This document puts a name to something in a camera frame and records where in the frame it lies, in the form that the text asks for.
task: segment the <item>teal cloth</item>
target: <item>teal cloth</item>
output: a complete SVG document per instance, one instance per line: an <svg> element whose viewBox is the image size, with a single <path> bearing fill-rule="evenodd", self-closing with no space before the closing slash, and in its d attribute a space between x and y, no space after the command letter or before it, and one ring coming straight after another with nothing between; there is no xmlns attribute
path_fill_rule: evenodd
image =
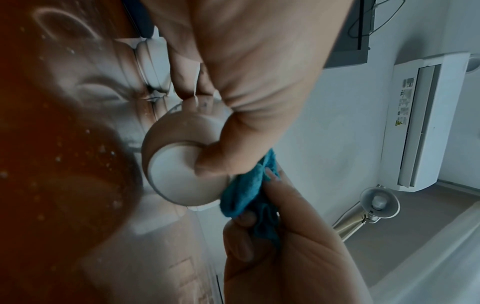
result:
<svg viewBox="0 0 480 304"><path fill-rule="evenodd" d="M252 229L255 236L271 240L279 247L280 238L277 234L279 224L278 209L267 198L262 190L262 182L270 180L265 168L278 177L275 153L270 149L268 153L255 165L250 172L238 175L225 189L220 198L220 209L227 217L237 217L244 210L251 210L257 217Z"/></svg>

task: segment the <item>hand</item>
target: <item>hand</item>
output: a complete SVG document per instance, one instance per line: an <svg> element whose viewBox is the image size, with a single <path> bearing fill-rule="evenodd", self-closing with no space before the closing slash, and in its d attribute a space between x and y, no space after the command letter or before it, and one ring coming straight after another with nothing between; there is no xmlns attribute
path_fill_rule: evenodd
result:
<svg viewBox="0 0 480 304"><path fill-rule="evenodd" d="M271 172L263 190L280 214L281 248L249 235L255 214L245 211L227 223L225 302L372 303L347 248L313 207L292 187L283 171Z"/></svg>
<svg viewBox="0 0 480 304"><path fill-rule="evenodd" d="M250 171L299 115L353 0L142 0L168 44L178 95L234 110L198 175Z"/></svg>

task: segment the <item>black wire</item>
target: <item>black wire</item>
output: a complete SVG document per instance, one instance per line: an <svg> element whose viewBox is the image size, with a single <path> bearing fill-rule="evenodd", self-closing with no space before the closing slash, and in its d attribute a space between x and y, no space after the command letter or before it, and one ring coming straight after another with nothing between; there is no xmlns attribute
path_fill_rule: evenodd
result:
<svg viewBox="0 0 480 304"><path fill-rule="evenodd" d="M370 8L368 11L364 12L364 13L362 14L362 16L364 16L365 14L367 14L367 13L375 10L376 8L378 8L379 6L381 6L382 4L385 4L385 3L389 2L389 1L390 1L390 0L385 0L385 1L380 2L379 4L377 4L377 0L373 0L373 3L372 3L372 5L371 5L371 8ZM358 39L359 37L368 37L368 36L370 36L371 34L375 33L376 31L378 31L379 29L381 29L384 25L386 25L390 20L392 20L392 18L399 12L399 10L402 8L402 6L404 6L404 4L405 4L406 1L407 1L407 0L403 0L402 3L401 3L401 5L400 5L400 6L398 7L398 9L390 16L390 18L389 18L387 21L385 21L385 22L384 22L381 26L379 26L378 28L376 28L376 29L374 29L373 31L371 31L370 33L365 34L365 35L362 35L362 36L352 36L352 35L350 34L350 31L351 31L351 30L354 28L354 26L360 21L360 17L358 17L357 20L355 20L355 22L354 22L354 23L350 26L350 28L348 29L348 32L347 32L348 36L349 36L350 38L353 38L353 39Z"/></svg>

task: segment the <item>air conditioner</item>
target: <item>air conditioner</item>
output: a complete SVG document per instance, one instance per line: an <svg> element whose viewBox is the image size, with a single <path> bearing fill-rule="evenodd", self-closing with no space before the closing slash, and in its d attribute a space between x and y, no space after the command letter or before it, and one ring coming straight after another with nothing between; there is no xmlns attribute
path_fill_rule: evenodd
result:
<svg viewBox="0 0 480 304"><path fill-rule="evenodd" d="M415 192L437 182L470 53L395 65L379 184Z"/></svg>

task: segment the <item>warning sticker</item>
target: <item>warning sticker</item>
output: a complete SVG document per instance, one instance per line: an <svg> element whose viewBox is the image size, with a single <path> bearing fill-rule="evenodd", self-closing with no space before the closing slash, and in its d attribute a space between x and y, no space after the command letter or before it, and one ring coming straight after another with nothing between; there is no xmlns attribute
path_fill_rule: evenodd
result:
<svg viewBox="0 0 480 304"><path fill-rule="evenodd" d="M410 118L412 109L412 99L415 87L415 78L403 80L402 89L400 91L400 100L398 101L397 118L395 125L406 125Z"/></svg>

